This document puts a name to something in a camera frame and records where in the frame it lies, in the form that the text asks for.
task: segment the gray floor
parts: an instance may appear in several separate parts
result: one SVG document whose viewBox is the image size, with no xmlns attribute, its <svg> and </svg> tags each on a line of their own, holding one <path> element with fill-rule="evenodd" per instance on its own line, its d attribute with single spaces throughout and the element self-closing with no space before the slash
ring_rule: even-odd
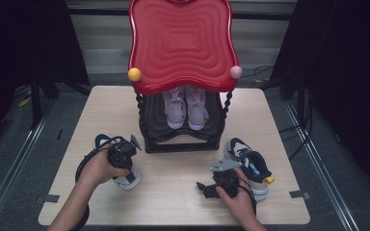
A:
<svg viewBox="0 0 370 231">
<path fill-rule="evenodd" d="M 125 77 L 113 74 L 92 75 L 93 85 L 127 85 Z M 251 86 L 252 79 L 244 79 L 238 88 Z M 61 94 L 53 101 L 40 137 L 33 146 L 23 169 L 15 179 L 13 188 L 0 211 L 0 230 L 44 230 L 38 223 L 42 205 L 36 203 L 38 196 L 49 192 L 66 147 L 84 108 L 87 96 L 68 87 L 60 86 Z M 31 104 L 17 107 L 23 98 L 23 90 L 17 92 L 13 107 L 3 120 L 0 130 L 0 184 L 11 168 L 22 144 L 30 133 L 32 122 Z M 293 126 L 285 100 L 278 89 L 265 91 L 277 128 Z M 42 108 L 50 105 L 42 98 Z M 370 179 L 355 163 L 345 144 L 338 143 L 329 124 L 313 109 L 311 139 L 333 179 L 335 186 L 354 216 L 359 230 L 370 230 Z M 295 129 L 280 133 L 288 155 L 301 145 Z M 309 193 L 305 201 L 311 216 L 307 225 L 267 225 L 269 230 L 346 230 L 320 180 L 305 148 L 291 160 L 302 192 Z M 84 230 L 116 230 L 115 227 L 85 227 Z M 174 230 L 172 227 L 143 227 L 129 230 Z M 228 227 L 224 230 L 241 230 Z"/>
</svg>

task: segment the person's arm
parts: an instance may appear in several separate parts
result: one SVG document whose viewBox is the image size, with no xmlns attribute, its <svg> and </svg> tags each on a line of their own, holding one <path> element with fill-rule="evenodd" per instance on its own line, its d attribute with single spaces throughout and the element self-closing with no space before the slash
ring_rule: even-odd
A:
<svg viewBox="0 0 370 231">
<path fill-rule="evenodd" d="M 242 169 L 237 167 L 234 170 L 236 171 L 239 178 L 244 180 L 239 180 L 240 186 L 248 189 L 249 185 L 246 183 L 248 182 L 248 179 L 243 173 Z M 233 198 L 230 198 L 227 192 L 222 187 L 217 186 L 216 191 L 226 204 L 230 213 L 233 215 L 234 218 L 236 218 L 236 220 L 246 231 L 266 230 L 263 224 L 261 224 L 260 221 L 256 218 L 253 207 L 251 206 L 251 197 L 246 191 L 239 188 L 237 195 Z"/>
<path fill-rule="evenodd" d="M 125 176 L 127 169 L 111 166 L 107 159 L 107 149 L 99 151 L 83 168 L 77 183 L 74 185 L 65 205 L 48 230 L 70 230 L 83 217 L 86 207 L 98 185 L 107 182 L 114 176 Z"/>
</svg>

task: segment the red tray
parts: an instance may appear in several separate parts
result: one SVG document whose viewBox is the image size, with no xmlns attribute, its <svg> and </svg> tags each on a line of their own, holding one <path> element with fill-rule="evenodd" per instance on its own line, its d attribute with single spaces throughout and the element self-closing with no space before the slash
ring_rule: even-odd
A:
<svg viewBox="0 0 370 231">
<path fill-rule="evenodd" d="M 237 80 L 227 0 L 132 0 L 133 43 L 129 69 L 142 77 L 137 93 L 156 94 L 183 85 L 227 92 Z"/>
</svg>

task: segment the pink sneaker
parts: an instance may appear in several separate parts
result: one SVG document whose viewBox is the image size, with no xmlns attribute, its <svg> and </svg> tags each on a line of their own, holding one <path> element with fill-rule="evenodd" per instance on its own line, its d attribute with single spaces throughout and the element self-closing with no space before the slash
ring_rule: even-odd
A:
<svg viewBox="0 0 370 231">
<path fill-rule="evenodd" d="M 185 98 L 188 104 L 188 124 L 193 130 L 200 130 L 209 118 L 205 108 L 205 90 L 192 86 L 185 87 Z"/>
<path fill-rule="evenodd" d="M 180 87 L 166 91 L 163 93 L 163 97 L 168 125 L 172 129 L 182 127 L 186 116 L 184 89 Z"/>
</svg>

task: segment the black sneaker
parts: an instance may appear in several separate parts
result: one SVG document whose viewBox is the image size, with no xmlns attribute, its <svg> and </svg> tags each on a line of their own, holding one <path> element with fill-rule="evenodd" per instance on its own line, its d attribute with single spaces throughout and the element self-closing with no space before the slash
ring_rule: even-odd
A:
<svg viewBox="0 0 370 231">
<path fill-rule="evenodd" d="M 249 185 L 255 200 L 263 200 L 269 192 L 269 184 L 275 181 L 272 172 L 267 169 L 266 162 L 260 153 L 253 151 L 238 138 L 232 138 L 227 143 L 225 158 L 241 162 L 241 169 L 249 179 Z"/>
</svg>

